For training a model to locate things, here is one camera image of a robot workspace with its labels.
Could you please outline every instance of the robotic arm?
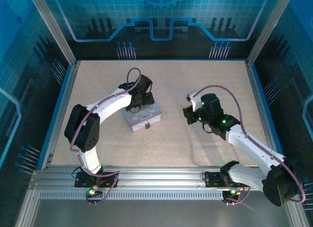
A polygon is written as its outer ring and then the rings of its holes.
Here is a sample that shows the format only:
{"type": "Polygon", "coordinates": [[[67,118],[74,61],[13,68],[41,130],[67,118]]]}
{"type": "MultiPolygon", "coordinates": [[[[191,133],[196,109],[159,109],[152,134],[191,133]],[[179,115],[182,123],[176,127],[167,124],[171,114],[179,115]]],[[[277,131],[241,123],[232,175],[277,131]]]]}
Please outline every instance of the robotic arm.
{"type": "Polygon", "coordinates": [[[82,119],[91,109],[99,106],[88,116],[75,140],[74,147],[81,158],[82,169],[87,169],[93,174],[102,174],[103,169],[96,152],[96,143],[99,140],[101,123],[119,109],[126,108],[129,111],[132,108],[154,104],[152,93],[147,92],[151,84],[152,81],[148,77],[141,75],[139,83],[133,90],[119,94],[129,90],[134,85],[134,83],[124,83],[111,94],[115,95],[115,97],[106,100],[101,105],[99,105],[99,102],[102,100],[85,107],[82,105],[74,106],[65,129],[65,137],[68,138],[70,143],[82,119]]]}
{"type": "Polygon", "coordinates": [[[209,133],[214,133],[235,145],[259,166],[259,169],[255,169],[245,167],[237,161],[229,162],[221,168],[221,177],[225,185],[228,185],[228,182],[235,182],[256,188],[263,191],[276,206],[282,206],[298,193],[299,188],[294,178],[274,157],[281,160],[294,173],[292,165],[283,155],[268,148],[249,132],[244,132],[239,120],[224,114],[215,94],[200,96],[194,91],[187,95],[187,100],[191,105],[183,108],[183,113],[188,125],[196,122],[208,124],[212,130],[209,133]]]}

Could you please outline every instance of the speckled work surface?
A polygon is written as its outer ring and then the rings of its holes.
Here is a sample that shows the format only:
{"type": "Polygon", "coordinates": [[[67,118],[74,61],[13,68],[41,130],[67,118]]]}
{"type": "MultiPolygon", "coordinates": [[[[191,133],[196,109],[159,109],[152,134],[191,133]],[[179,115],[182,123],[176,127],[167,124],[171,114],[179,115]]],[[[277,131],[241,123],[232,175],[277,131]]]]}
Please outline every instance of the speckled work surface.
{"type": "MultiPolygon", "coordinates": [[[[130,68],[138,67],[153,81],[152,92],[162,111],[160,122],[150,129],[132,132],[122,110],[106,119],[97,143],[103,165],[151,166],[221,166],[231,160],[245,165],[255,163],[239,149],[217,135],[207,134],[200,123],[187,125],[181,105],[186,95],[206,85],[229,88],[241,105],[247,130],[266,143],[250,81],[243,61],[82,61],[75,79],[67,112],[55,148],[53,165],[79,164],[69,151],[64,136],[70,112],[76,104],[98,101],[126,82],[130,68]]],[[[135,80],[136,71],[130,75],[135,80]]],[[[231,96],[221,89],[209,89],[220,99],[225,114],[237,118],[238,110],[231,96]]]]}

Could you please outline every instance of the green led light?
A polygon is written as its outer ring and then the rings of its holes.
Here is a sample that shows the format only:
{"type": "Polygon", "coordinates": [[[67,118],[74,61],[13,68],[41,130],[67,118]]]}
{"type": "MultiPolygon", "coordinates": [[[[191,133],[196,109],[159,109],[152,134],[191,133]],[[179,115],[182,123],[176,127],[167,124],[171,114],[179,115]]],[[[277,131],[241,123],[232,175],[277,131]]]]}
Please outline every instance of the green led light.
{"type": "Polygon", "coordinates": [[[94,195],[95,193],[96,193],[96,191],[95,191],[94,189],[90,189],[90,190],[89,190],[89,194],[90,194],[90,195],[94,195]]]}

